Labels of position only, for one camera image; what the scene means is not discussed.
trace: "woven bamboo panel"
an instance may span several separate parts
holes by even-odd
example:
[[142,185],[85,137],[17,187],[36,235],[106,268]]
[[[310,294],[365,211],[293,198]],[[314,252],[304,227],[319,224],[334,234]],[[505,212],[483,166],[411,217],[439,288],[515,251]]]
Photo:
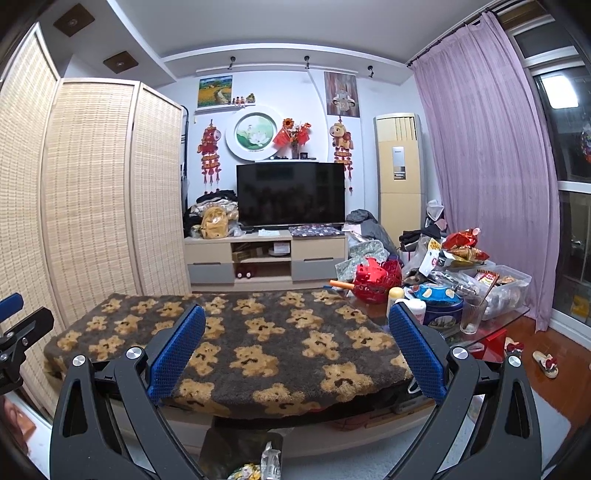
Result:
[[180,135],[182,111],[145,86],[131,150],[131,211],[145,295],[190,292],[183,254]]
[[113,292],[137,294],[125,196],[134,85],[64,81],[43,159],[51,283],[66,325]]
[[24,309],[3,322],[6,331],[44,306],[54,328],[27,351],[21,367],[36,402],[53,413],[57,392],[43,373],[43,347],[63,331],[45,265],[40,227],[41,152],[47,117],[58,82],[35,27],[21,44],[0,90],[0,298],[19,292]]

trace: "trash bin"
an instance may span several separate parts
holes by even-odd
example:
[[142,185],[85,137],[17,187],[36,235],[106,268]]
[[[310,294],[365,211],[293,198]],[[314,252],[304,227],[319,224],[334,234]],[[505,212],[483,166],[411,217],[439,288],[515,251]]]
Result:
[[226,480],[246,463],[261,463],[261,455],[271,442],[272,448],[283,449],[283,436],[262,430],[237,430],[211,427],[205,434],[197,464],[210,480]]

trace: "ceiling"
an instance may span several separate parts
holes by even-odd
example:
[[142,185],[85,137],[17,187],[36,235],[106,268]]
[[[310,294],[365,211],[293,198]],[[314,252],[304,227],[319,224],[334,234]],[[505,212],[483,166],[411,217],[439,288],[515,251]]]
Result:
[[[81,3],[96,21],[67,37],[53,22]],[[74,54],[96,74],[152,87],[235,69],[311,68],[400,85],[405,66],[490,0],[56,0],[41,29],[58,67]],[[113,74],[104,59],[127,50],[137,67]]]
[[407,62],[490,0],[118,0],[167,56],[249,42],[348,48]]

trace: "curtain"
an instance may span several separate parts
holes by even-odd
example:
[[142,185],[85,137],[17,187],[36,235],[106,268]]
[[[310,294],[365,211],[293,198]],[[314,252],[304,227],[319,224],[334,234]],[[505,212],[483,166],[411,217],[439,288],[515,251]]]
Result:
[[446,218],[480,227],[491,260],[532,276],[526,302],[546,330],[560,213],[548,130],[519,58],[484,13],[413,64]]

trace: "person's skin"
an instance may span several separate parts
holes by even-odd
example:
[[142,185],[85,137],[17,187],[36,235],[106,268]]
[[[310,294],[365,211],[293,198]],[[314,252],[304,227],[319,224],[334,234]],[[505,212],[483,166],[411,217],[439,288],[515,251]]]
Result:
[[15,441],[28,453],[29,449],[22,435],[22,430],[18,425],[18,409],[14,403],[7,400],[3,395],[0,395],[0,416],[4,417],[4,423],[8,427],[8,431],[12,433]]

